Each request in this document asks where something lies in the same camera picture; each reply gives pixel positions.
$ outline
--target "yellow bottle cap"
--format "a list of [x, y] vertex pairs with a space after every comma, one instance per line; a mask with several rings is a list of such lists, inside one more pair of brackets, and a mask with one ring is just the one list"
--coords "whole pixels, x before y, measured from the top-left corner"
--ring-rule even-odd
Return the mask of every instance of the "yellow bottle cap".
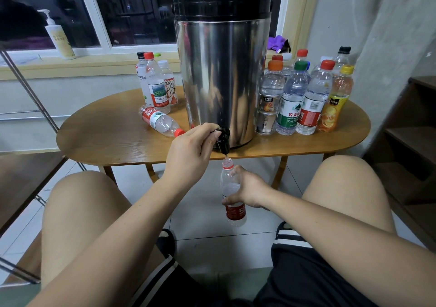
[[351, 65], [344, 65], [341, 67], [341, 73], [342, 74], [352, 74], [354, 71], [354, 66]]

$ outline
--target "white stripe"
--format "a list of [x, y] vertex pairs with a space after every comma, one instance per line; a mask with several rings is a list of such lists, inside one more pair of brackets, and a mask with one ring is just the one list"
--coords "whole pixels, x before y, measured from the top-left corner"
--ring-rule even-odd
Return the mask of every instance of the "white stripe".
[[129, 307], [131, 307], [135, 303], [135, 301], [139, 298], [139, 296], [145, 290], [148, 284], [150, 284], [151, 280], [155, 278], [155, 276], [162, 270], [162, 268], [165, 267], [172, 259], [173, 257], [169, 255], [165, 260], [162, 261], [162, 263], [159, 266], [156, 267], [155, 270], [151, 272], [151, 274], [147, 277], [145, 282], [142, 283], [139, 289], [136, 290], [134, 296], [130, 299]]
[[279, 235], [292, 235], [292, 236], [300, 236], [295, 230], [279, 230]]
[[313, 249], [312, 245], [308, 242], [301, 242], [299, 240], [291, 240], [291, 239], [276, 239], [273, 244], [286, 244], [286, 245], [294, 245], [294, 246], [301, 246], [301, 247], [309, 247]]
[[151, 289], [150, 293], [147, 294], [147, 297], [144, 299], [140, 307], [147, 306], [151, 299], [153, 299], [154, 295], [156, 294], [157, 290], [162, 286], [162, 284], [166, 281], [166, 279], [172, 274], [172, 272], [176, 269], [176, 267], [179, 264], [177, 261], [174, 262], [174, 265], [172, 265], [168, 270], [162, 275], [162, 277], [156, 282], [154, 287]]

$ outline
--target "black spigot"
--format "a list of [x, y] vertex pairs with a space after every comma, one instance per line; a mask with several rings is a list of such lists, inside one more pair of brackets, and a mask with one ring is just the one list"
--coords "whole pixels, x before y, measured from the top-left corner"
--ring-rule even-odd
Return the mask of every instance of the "black spigot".
[[221, 135], [217, 139], [217, 144], [221, 153], [227, 155], [230, 152], [230, 143], [228, 142], [230, 130], [229, 128], [218, 128], [215, 131], [221, 131]]

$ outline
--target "dark window glass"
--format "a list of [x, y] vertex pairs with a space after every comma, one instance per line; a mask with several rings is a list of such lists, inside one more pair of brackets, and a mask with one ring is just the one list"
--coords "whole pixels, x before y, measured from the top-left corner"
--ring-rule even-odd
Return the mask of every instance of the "dark window glass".
[[[176, 43], [173, 0], [97, 0], [112, 45]], [[280, 0], [273, 0], [275, 36]]]
[[100, 46], [83, 0], [0, 0], [0, 41], [8, 50], [55, 48], [39, 9], [50, 10], [72, 47]]

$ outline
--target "table leg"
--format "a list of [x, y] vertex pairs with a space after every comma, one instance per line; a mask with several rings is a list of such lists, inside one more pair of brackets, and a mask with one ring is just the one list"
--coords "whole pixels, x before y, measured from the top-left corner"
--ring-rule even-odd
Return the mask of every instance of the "table leg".
[[326, 160], [327, 158], [330, 158], [331, 156], [334, 156], [335, 154], [336, 152], [324, 153], [323, 161]]
[[151, 181], [153, 183], [156, 182], [159, 179], [159, 176], [157, 176], [157, 174], [154, 172], [153, 165], [150, 163], [147, 163], [145, 165], [145, 167], [147, 168], [148, 176], [150, 176]]
[[116, 184], [115, 176], [112, 172], [111, 166], [99, 166], [99, 170], [100, 172], [105, 173], [107, 176], [109, 176], [109, 178]]
[[282, 156], [279, 164], [279, 168], [275, 173], [274, 180], [272, 181], [271, 187], [277, 190], [280, 186], [280, 182], [282, 180], [283, 173], [285, 172], [286, 163], [288, 162], [288, 156]]

